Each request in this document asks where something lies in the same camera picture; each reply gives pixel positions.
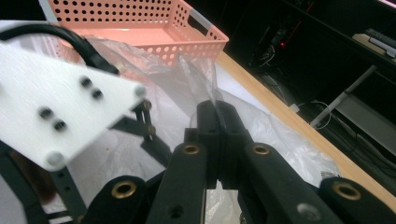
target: orange plastic basket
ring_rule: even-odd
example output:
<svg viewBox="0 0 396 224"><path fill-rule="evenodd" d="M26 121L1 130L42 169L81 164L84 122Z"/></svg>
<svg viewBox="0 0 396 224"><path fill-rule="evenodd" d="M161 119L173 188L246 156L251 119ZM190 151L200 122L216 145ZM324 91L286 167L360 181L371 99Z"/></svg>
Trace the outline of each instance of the orange plastic basket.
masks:
<svg viewBox="0 0 396 224"><path fill-rule="evenodd" d="M168 64L177 54L216 60L228 42L225 34L182 0L40 0L40 4L49 21L79 35L125 42ZM191 21L204 31L191 27Z"/></svg>

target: black mechanical linkage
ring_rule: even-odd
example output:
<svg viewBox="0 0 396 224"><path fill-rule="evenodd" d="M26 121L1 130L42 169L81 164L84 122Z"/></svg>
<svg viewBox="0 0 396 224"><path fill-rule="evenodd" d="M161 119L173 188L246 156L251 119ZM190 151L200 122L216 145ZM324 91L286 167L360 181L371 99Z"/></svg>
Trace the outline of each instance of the black mechanical linkage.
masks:
<svg viewBox="0 0 396 224"><path fill-rule="evenodd" d="M216 109L223 130L218 179L223 189L239 189L240 153L253 140L233 105L217 101Z"/></svg>
<svg viewBox="0 0 396 224"><path fill-rule="evenodd" d="M78 224L82 219L87 207L78 192L77 186L73 181L67 167L60 171L49 172L52 181L57 189L59 196L61 196L64 206L67 208L69 216L73 219L73 223Z"/></svg>
<svg viewBox="0 0 396 224"><path fill-rule="evenodd" d="M9 156L11 147L0 141L0 175L20 200L28 224L49 223L35 191Z"/></svg>
<svg viewBox="0 0 396 224"><path fill-rule="evenodd" d="M241 159L268 214L266 223L343 223L274 148L250 144Z"/></svg>
<svg viewBox="0 0 396 224"><path fill-rule="evenodd" d="M318 195L345 223L396 223L392 210L351 180L342 177L324 179Z"/></svg>
<svg viewBox="0 0 396 224"><path fill-rule="evenodd" d="M199 142L207 149L207 188L215 189L218 182L221 128L216 109L210 101L197 106L197 129L186 129L184 142Z"/></svg>
<svg viewBox="0 0 396 224"><path fill-rule="evenodd" d="M184 143L175 148L146 223L204 223L206 160L203 145Z"/></svg>
<svg viewBox="0 0 396 224"><path fill-rule="evenodd" d="M150 109L151 102L143 101L134 109L136 120L124 117L111 129L142 136L144 141L140 146L157 162L166 167L172 152L169 146L156 135L155 127L151 124Z"/></svg>

